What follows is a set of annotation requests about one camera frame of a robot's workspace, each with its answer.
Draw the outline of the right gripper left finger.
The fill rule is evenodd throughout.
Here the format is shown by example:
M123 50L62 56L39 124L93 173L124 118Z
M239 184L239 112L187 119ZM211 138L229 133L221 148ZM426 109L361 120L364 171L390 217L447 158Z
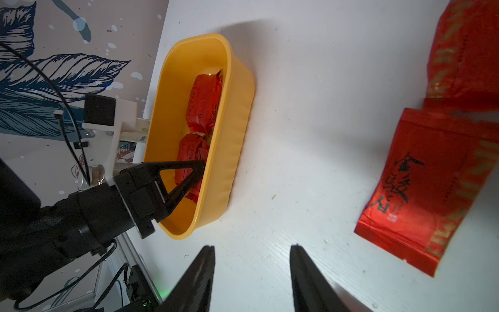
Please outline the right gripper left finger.
M157 311L208 312L215 265L215 248L204 246Z

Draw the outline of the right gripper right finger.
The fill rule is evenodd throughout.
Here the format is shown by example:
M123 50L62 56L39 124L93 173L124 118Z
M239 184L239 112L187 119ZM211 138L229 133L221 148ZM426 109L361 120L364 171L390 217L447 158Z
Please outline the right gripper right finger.
M300 245L291 246L290 269L295 311L349 311Z

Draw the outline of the yellow storage box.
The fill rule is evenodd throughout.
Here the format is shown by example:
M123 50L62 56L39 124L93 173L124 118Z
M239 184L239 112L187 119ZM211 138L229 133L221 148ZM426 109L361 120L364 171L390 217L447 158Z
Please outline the yellow storage box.
M229 202L255 96L251 71L219 34L184 39L165 58L152 110L145 162L175 161L188 133L186 111L194 80L200 74L223 74L218 115L197 202L183 199L159 222L171 238L182 240L218 220Z

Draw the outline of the red tea bag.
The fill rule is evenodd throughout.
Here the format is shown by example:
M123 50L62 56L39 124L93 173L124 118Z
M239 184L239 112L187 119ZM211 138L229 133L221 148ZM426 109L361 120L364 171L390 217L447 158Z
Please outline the red tea bag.
M497 123L405 109L355 232L433 276L497 164Z
M498 2L451 1L435 31L423 108L498 110Z

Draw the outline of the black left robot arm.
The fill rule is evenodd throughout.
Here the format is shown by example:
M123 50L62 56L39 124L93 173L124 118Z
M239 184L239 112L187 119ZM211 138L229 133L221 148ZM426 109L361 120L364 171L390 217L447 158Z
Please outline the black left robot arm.
M113 184L74 192L42 207L34 192L1 165L1 299L23 301L54 271L85 254L103 255L135 227L141 237L169 217L203 177L202 161L147 162L122 170Z

